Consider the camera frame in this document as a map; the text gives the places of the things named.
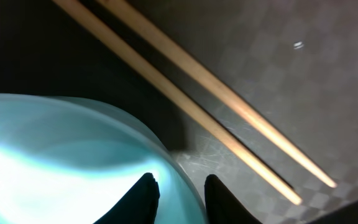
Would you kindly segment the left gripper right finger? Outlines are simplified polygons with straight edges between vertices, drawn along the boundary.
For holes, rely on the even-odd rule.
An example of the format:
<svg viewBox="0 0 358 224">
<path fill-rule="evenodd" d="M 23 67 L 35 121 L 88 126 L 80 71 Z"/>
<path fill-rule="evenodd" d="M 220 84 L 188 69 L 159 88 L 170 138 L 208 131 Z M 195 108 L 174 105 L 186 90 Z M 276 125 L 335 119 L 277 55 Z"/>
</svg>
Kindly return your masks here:
<svg viewBox="0 0 358 224">
<path fill-rule="evenodd" d="M 262 224 L 214 174 L 205 180 L 204 199 L 210 224 Z"/>
</svg>

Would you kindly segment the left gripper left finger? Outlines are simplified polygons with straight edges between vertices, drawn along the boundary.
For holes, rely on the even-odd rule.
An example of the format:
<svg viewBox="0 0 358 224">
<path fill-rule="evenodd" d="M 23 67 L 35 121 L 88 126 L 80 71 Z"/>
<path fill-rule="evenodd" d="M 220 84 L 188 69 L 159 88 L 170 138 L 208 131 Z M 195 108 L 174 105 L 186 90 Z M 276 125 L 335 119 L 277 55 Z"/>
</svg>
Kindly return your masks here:
<svg viewBox="0 0 358 224">
<path fill-rule="evenodd" d="M 152 173 L 145 173 L 105 215 L 94 224 L 154 224 L 160 191 Z"/>
</svg>

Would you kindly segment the light blue bowl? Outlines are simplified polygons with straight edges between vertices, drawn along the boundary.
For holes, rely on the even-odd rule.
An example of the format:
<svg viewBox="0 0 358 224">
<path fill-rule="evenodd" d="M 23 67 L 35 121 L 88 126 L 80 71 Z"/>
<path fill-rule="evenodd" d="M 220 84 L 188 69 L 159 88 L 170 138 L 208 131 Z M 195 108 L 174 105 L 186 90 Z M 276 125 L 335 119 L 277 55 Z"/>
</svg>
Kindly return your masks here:
<svg viewBox="0 0 358 224">
<path fill-rule="evenodd" d="M 0 94 L 0 223 L 94 223 L 146 173 L 156 223 L 206 223 L 202 199 L 159 138 L 115 106 Z"/>
</svg>

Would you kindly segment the wooden chopstick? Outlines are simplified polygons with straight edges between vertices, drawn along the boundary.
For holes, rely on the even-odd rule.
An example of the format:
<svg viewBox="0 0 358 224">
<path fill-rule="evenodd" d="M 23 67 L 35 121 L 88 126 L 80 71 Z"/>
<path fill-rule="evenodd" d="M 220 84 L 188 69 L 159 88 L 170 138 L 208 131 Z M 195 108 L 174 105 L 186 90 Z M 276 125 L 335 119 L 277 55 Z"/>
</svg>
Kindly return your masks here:
<svg viewBox="0 0 358 224">
<path fill-rule="evenodd" d="M 110 51 L 120 57 L 133 70 L 175 103 L 188 116 L 221 141 L 233 154 L 240 158 L 253 171 L 259 174 L 273 188 L 295 205 L 302 203 L 301 197 L 276 173 L 268 168 L 250 150 L 239 142 L 229 131 L 223 128 L 205 110 L 186 96 L 169 79 L 162 75 L 113 30 L 97 18 L 82 3 L 74 0 L 53 0 L 72 19 L 101 41 Z"/>
<path fill-rule="evenodd" d="M 129 3 L 125 0 L 99 0 L 98 2 L 320 181 L 332 188 L 337 187 L 337 183 L 325 171 L 263 118 L 250 104 L 217 79 L 207 68 Z"/>
</svg>

